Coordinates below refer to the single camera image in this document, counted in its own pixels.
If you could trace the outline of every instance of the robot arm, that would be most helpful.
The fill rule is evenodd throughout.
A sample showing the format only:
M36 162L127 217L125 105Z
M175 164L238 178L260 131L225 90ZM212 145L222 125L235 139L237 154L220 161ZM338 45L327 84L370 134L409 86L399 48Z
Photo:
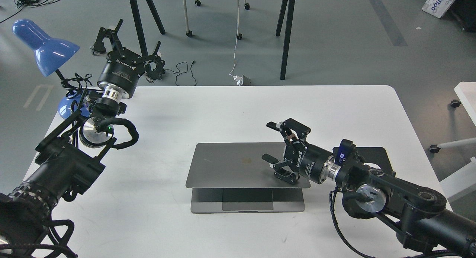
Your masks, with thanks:
M378 218L396 232L404 248L429 254L439 244L463 258L476 256L476 223L445 209L447 200L439 192L396 178L394 172L364 165L351 141L344 139L336 153L309 144L306 136L311 129L294 119L267 126L279 131L286 143L284 161L263 155L276 177L293 184L291 180L299 179L298 175L318 184L331 179L343 193L347 214Z
M163 71L165 62L157 55L160 43L155 54L144 58L122 47L117 38L121 23L122 19L114 30L100 28L93 47L93 52L95 49L105 52L102 39L109 38L113 48L107 54L106 66L97 83L102 92L84 90L79 109L35 148L39 153L35 159L39 168L13 192L0 194L0 257L30 257L34 250L44 248L52 250L48 258L61 253L75 258L76 255L67 247L74 229L73 222L52 220L51 211L61 198L73 201L78 194L88 190L104 170L105 165L100 161L111 148L127 148L138 141L132 122L116 117L126 109L121 99L132 97L139 77L145 73L145 65L154 62L158 73ZM80 110L85 99L93 107L88 117L82 116ZM112 125L125 126L131 140L115 144ZM90 157L79 150L75 140L78 131L84 145L90 148L103 146L99 155ZM67 227L63 236L56 231L58 226ZM41 244L46 236L53 245Z

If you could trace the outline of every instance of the black table leg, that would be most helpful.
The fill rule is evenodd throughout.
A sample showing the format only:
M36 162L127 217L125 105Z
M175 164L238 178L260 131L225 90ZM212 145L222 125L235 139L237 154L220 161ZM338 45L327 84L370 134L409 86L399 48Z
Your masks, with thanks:
M158 16L157 9L155 8L154 2L152 0L146 0L147 5L149 5L150 12L154 17L155 23L157 24L157 28L160 31L160 34L165 34L164 26L162 25L162 21L160 21L160 17Z
M283 21L284 21L284 13L286 12L286 4L287 0L283 0L281 3L281 10L279 11L279 19L277 20L277 27L276 27L276 36L281 35L281 28L283 27Z
M289 52L289 42L291 41L291 26L293 24L294 2L296 0L289 0L289 7L287 8L286 31L284 34L284 48L283 60L281 61L281 80L286 77L287 54Z
M141 55L146 57L148 56L146 38L144 37L144 30L142 29L141 15L139 14L137 0L129 0L129 2L131 3L134 24L136 25L137 39L139 40L139 46L141 47Z

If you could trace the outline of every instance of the blue desk lamp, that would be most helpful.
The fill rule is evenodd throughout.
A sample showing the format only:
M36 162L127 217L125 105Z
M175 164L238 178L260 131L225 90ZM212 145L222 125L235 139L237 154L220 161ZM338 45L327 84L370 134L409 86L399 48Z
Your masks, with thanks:
M59 68L80 49L79 46L64 39L48 36L46 32L29 19L15 21L12 30L13 34L35 52L36 63L43 76L46 77L56 72L62 81L65 80ZM58 112L64 119L72 113L71 104L79 102L79 97L77 96L80 94L73 92L68 92L58 105ZM89 116L86 106L82 107L81 111L83 116Z
M70 41L48 36L29 19L15 21L12 29L35 52L38 69L45 77L58 70L80 49Z

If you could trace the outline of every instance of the white tabletop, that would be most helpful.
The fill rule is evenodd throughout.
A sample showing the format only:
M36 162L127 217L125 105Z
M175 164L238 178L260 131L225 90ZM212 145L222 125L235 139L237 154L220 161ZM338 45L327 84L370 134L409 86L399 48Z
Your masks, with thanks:
M266 123L290 117L311 128L309 143L328 150L343 138L383 146L397 177L442 192L388 86L138 87L124 102L121 117L136 125L139 142L109 151L92 187L53 210L53 219L75 222L69 246L80 258L355 257L331 221L330 180L303 190L302 213L190 212L185 181L197 143L280 142ZM49 131L60 122L56 116ZM116 129L118 141L129 140L125 133ZM378 257L415 254L380 221L349 217L340 197L336 204L340 228L358 250Z
M456 92L459 101L463 104L469 117L476 125L476 82L460 82L454 88L454 92Z

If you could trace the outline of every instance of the laptop trackpad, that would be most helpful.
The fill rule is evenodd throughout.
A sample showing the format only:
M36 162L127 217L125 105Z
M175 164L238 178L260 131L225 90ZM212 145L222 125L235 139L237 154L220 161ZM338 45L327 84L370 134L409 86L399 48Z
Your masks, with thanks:
M222 210L273 210L273 190L270 188L224 188Z

